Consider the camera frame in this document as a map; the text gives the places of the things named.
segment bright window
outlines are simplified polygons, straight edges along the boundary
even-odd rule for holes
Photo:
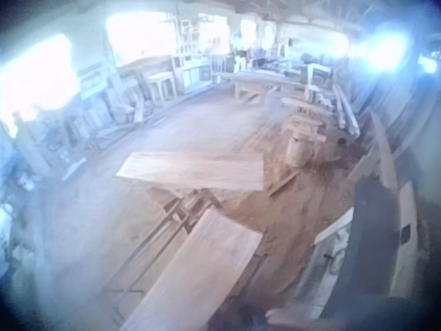
[[[271,47],[273,47],[274,39],[276,38],[273,28],[271,26],[265,26],[263,32],[265,35],[262,40],[262,48],[264,50],[270,50]]]
[[[252,47],[256,41],[256,22],[250,19],[240,21],[240,33],[242,34],[243,49]]]
[[[13,112],[31,121],[36,116],[34,106],[58,110],[78,93],[78,79],[70,62],[70,42],[58,34],[1,69],[0,118],[12,138],[17,134]]]
[[[199,13],[199,17],[206,17],[208,20],[199,23],[199,50],[214,54],[229,53],[227,17],[203,13]]]
[[[176,52],[175,27],[167,22],[165,12],[116,14],[107,20],[106,27],[118,67]]]

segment wooden board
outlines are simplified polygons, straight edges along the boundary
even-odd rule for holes
[[[215,313],[262,234],[207,210],[122,331],[197,331]]]
[[[395,170],[395,163],[389,143],[387,142],[386,132],[381,124],[380,118],[375,112],[371,112],[373,128],[375,130],[378,150],[380,151],[380,168],[382,174],[382,182],[384,186],[398,193],[398,180]]]
[[[268,192],[268,197],[272,197],[277,192],[280,192],[280,190],[284,188],[290,181],[296,178],[298,174],[300,173],[298,171],[295,171],[292,174],[288,175],[286,178],[284,178],[282,181],[277,183],[276,187],[272,188],[272,190]]]
[[[262,191],[263,155],[133,152],[116,175],[180,188]]]
[[[413,280],[418,261],[418,219],[415,195],[412,182],[408,182],[400,190],[400,221],[401,229],[409,227],[409,240],[398,249],[395,274],[392,278],[390,295],[392,297],[411,297]]]
[[[336,89],[338,91],[338,95],[340,96],[340,100],[343,104],[343,109],[345,110],[346,116],[349,122],[349,133],[358,138],[360,136],[360,128],[357,123],[357,119],[353,114],[352,107],[348,99],[346,98],[342,88],[339,85],[336,85]]]
[[[306,101],[302,101],[295,98],[282,98],[282,103],[286,105],[291,105],[294,107],[302,107],[304,109],[312,110],[313,112],[317,112],[318,114],[325,115],[325,116],[331,116],[332,112],[319,107],[317,105],[311,105],[310,103],[307,103]]]
[[[317,245],[321,241],[325,240],[329,236],[333,235],[339,229],[350,224],[353,219],[353,207],[343,214],[337,221],[333,222],[330,226],[324,229],[322,232],[317,234],[316,240],[314,240],[314,245]]]
[[[338,92],[336,84],[332,85],[332,91],[334,92],[334,97],[337,100],[337,114],[338,114],[338,127],[344,129],[346,126],[345,114],[343,112],[342,100],[340,98],[340,93]]]

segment wooden barrel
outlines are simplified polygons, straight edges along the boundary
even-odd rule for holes
[[[303,167],[314,152],[314,143],[302,134],[288,141],[286,162],[297,168]]]

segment concrete floor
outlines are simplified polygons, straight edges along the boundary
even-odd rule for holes
[[[95,294],[163,215],[146,194],[148,183],[115,177],[131,152],[241,152],[245,145],[253,143],[255,138],[252,137],[258,136],[263,126],[268,127],[263,123],[277,126],[289,114],[287,108],[280,106],[279,94],[270,95],[266,105],[261,107],[255,100],[248,103],[235,100],[229,85],[218,86],[176,106],[156,127],[141,128],[95,155],[65,183],[43,183],[43,188],[30,196],[26,216],[36,229],[36,293],[45,324],[57,330],[117,330],[108,310],[94,298]],[[312,199],[314,191],[307,189],[307,196]],[[215,194],[221,200],[233,201],[230,207],[249,198],[249,194],[243,192]],[[335,204],[335,197],[330,199],[331,204]],[[350,203],[351,195],[345,200]],[[348,208],[347,203],[336,205],[335,218]],[[298,210],[288,212],[286,222],[292,223],[293,217],[305,213],[304,208],[296,204],[292,208]],[[310,222],[311,218],[314,217],[308,214],[305,221]],[[327,215],[325,224],[314,226],[309,240],[330,221]],[[278,231],[286,232],[287,229],[286,225],[277,228],[271,224],[270,241],[277,240]],[[289,235],[295,240],[299,234],[290,230]],[[176,240],[143,281],[147,289],[183,240],[185,234]],[[308,251],[310,242],[306,241],[305,245],[303,254]],[[282,248],[281,254],[290,255],[289,247]],[[281,257],[276,260],[285,263]],[[271,264],[274,262],[270,262],[267,269],[272,268]],[[129,314],[140,300],[139,297],[127,303],[126,313]]]

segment wooden beam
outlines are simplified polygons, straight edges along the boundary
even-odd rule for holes
[[[337,84],[338,94],[340,95],[340,99],[343,104],[343,109],[345,110],[346,116],[349,120],[349,133],[358,138],[360,136],[360,128],[358,127],[358,123],[355,115],[353,114],[352,107],[350,102],[347,100],[345,94],[342,91],[342,88]]]
[[[294,178],[297,177],[297,175],[300,174],[299,171],[295,171],[293,173],[291,173],[290,175],[288,175],[286,178],[284,178],[282,181],[280,181],[276,187],[272,188],[269,192],[268,192],[268,197],[272,197],[273,195],[275,195],[277,192],[280,192],[280,190],[282,188],[284,188],[290,181],[292,181]]]
[[[342,107],[342,99],[340,98],[340,93],[338,92],[337,86],[335,84],[332,85],[332,91],[336,98],[337,104],[337,114],[338,114],[338,127],[340,129],[344,129],[346,126],[345,113]]]

